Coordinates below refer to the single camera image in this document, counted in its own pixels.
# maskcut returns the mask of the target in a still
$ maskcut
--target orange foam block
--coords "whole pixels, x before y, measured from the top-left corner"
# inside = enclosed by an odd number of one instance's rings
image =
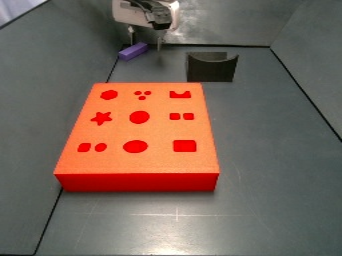
[[[200,84],[95,84],[55,176],[67,191],[212,191],[219,164]]]

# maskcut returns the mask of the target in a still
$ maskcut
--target gray floor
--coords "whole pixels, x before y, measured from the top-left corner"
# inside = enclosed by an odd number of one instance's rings
[[[342,145],[268,49],[165,47],[111,81],[185,81],[187,51],[239,54],[206,83],[215,193],[65,193],[39,255],[339,255]]]

